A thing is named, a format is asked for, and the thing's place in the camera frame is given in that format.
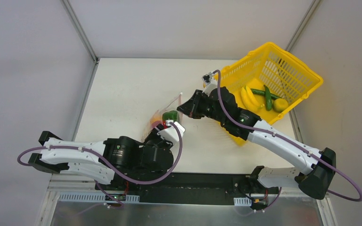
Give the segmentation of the red tomato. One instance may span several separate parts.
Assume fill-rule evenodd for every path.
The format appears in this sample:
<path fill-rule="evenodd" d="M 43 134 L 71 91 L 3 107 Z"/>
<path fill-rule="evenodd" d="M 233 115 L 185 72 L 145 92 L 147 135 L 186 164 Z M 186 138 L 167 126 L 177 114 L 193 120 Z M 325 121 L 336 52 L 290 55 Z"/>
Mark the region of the red tomato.
<path fill-rule="evenodd" d="M 153 128 L 155 128 L 155 127 L 157 127 L 159 124 L 161 124 L 161 122 L 160 121 L 155 121 L 155 122 L 153 122 L 152 124 L 151 124 L 151 129 L 153 129 Z"/>

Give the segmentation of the clear pink-dotted zip bag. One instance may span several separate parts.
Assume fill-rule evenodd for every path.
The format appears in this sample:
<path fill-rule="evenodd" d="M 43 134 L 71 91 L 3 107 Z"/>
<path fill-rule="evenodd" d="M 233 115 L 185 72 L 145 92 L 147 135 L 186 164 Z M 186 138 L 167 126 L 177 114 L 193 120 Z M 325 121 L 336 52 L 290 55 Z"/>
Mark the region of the clear pink-dotted zip bag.
<path fill-rule="evenodd" d="M 145 138 L 149 135 L 150 131 L 159 124 L 166 128 L 166 120 L 174 120 L 179 124 L 182 124 L 183 116 L 176 110 L 177 107 L 182 104 L 182 94 L 183 92 L 180 92 L 170 101 L 168 101 L 163 107 L 159 108 L 153 113 L 144 126 L 141 134 L 141 141 L 144 141 Z"/>

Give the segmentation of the green bell pepper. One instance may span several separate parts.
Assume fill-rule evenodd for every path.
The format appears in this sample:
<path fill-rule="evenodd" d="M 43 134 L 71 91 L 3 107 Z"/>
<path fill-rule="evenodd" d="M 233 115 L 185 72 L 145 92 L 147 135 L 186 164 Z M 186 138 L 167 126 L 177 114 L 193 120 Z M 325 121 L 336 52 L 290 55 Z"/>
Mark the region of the green bell pepper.
<path fill-rule="evenodd" d="M 162 114 L 162 122 L 165 123 L 167 120 L 179 121 L 179 114 L 176 110 L 170 110 Z"/>

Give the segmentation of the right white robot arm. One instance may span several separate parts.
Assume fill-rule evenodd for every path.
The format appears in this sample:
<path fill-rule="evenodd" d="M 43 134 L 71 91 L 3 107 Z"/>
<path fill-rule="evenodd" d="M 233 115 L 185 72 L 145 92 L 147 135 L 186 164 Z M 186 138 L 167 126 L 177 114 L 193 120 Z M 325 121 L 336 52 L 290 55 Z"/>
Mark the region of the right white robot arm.
<path fill-rule="evenodd" d="M 177 111 L 193 119 L 213 119 L 231 135 L 258 144 L 293 165 L 277 169 L 257 166 L 248 183 L 251 191 L 296 187 L 317 200 L 322 200 L 328 192 L 335 175 L 330 166 L 336 166 L 336 153 L 329 148 L 321 151 L 309 147 L 280 133 L 257 114 L 238 107 L 226 87 L 214 89 L 210 94 L 197 89 Z"/>

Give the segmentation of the orange bell pepper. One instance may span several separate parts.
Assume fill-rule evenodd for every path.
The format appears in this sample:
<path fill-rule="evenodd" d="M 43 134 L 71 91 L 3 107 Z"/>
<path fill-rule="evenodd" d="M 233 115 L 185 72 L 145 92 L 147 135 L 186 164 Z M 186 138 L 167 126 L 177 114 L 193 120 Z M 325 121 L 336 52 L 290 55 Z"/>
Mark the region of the orange bell pepper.
<path fill-rule="evenodd" d="M 150 123 L 153 124 L 154 122 L 162 122 L 162 115 L 161 114 L 154 114 L 151 118 L 150 118 Z"/>

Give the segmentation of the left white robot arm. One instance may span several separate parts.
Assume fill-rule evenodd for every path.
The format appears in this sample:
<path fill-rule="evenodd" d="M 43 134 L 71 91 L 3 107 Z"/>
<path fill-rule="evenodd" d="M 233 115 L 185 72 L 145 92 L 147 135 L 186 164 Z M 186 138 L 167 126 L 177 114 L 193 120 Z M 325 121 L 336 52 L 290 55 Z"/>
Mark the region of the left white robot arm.
<path fill-rule="evenodd" d="M 64 141 L 49 131 L 42 132 L 40 147 L 33 149 L 27 166 L 50 174 L 75 173 L 108 185 L 124 187 L 125 180 L 154 184 L 170 173 L 178 160 L 171 148 L 183 132 L 174 127 L 155 127 L 143 142 L 127 136 L 97 142 Z"/>

